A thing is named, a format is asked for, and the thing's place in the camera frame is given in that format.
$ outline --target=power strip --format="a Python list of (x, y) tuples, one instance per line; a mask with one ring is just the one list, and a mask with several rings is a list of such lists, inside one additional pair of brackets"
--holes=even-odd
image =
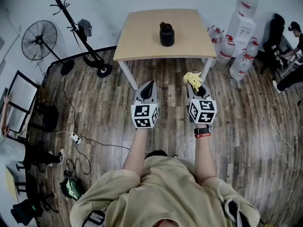
[(81, 138), (80, 138), (78, 135), (76, 135), (74, 132), (71, 133), (71, 138), (72, 138), (75, 142), (78, 142), (78, 144), (81, 143)]

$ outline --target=white sneaker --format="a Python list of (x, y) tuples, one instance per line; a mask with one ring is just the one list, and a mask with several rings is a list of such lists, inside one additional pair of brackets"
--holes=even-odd
[(274, 88), (276, 89), (276, 91), (278, 92), (278, 93), (281, 93), (281, 91), (278, 89), (278, 87), (277, 87), (277, 82), (276, 81), (273, 81), (273, 85), (274, 85)]
[(62, 149), (60, 150), (60, 152), (59, 152), (59, 154), (58, 154), (58, 157), (59, 157), (59, 159), (60, 159), (59, 164), (62, 165), (63, 162), (64, 162), (64, 158), (65, 158), (65, 149), (62, 148)]
[[(51, 154), (51, 155), (53, 154), (53, 152), (51, 150), (48, 153)], [(50, 164), (48, 164), (48, 166), (53, 166), (53, 164), (50, 163)]]

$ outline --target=black shirt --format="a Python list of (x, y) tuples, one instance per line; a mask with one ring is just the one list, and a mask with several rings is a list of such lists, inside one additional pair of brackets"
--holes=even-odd
[(302, 33), (300, 34), (299, 44), (297, 47), (303, 52), (303, 34)]

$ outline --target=floor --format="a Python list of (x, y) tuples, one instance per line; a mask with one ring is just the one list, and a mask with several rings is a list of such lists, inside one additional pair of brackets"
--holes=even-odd
[[(101, 79), (96, 69), (91, 69), (81, 57), (75, 59), (73, 70), (66, 77), (65, 91), (76, 109), (64, 98), (63, 76), (59, 65), (54, 65), (48, 75), (42, 98), (46, 104), (54, 103), (59, 110), (59, 120), (54, 132), (76, 131), (78, 135), (103, 144), (130, 147), (135, 127), (131, 121), (131, 104), (134, 90), (124, 73), (112, 61), (115, 51), (100, 52), (113, 72)], [(255, 60), (253, 68), (241, 82), (229, 75), (229, 67), (215, 65), (206, 77), (206, 84), (217, 102), (218, 114), (212, 126), (211, 145), (217, 174), (252, 204), (266, 223), (281, 226), (303, 214), (303, 177), (301, 170), (293, 171), (276, 153), (273, 143), (271, 117), (276, 118), (284, 139), (294, 142), (302, 124), (301, 108), (297, 102), (303, 95), (300, 84), (278, 94), (272, 86), (269, 73), (260, 75), (261, 63)], [(199, 59), (157, 59), (129, 61), (129, 67), (138, 85), (148, 80), (157, 83), (160, 116), (153, 130), (149, 130), (146, 152), (162, 149), (168, 155), (195, 158), (193, 124), (186, 112), (187, 93), (183, 83), (186, 72), (200, 72)], [(279, 152), (295, 167), (302, 163), (302, 138), (289, 148), (274, 130), (274, 139)], [(89, 171), (86, 159), (75, 148), (69, 133), (47, 134), (36, 129), (30, 132), (30, 140), (45, 141), (46, 150), (57, 154), (65, 148), (66, 158), (78, 157), (83, 171)], [(75, 175), (88, 189), (106, 171), (120, 169), (128, 153), (127, 149), (101, 146), (83, 139), (78, 146), (91, 162), (91, 173), (84, 175), (76, 164)], [(45, 184), (47, 192), (55, 194), (53, 206), (60, 214), (45, 212), (39, 219), (42, 226), (70, 226), (69, 212), (74, 201), (67, 199), (60, 190), (66, 165), (43, 166), (45, 173), (31, 172)]]

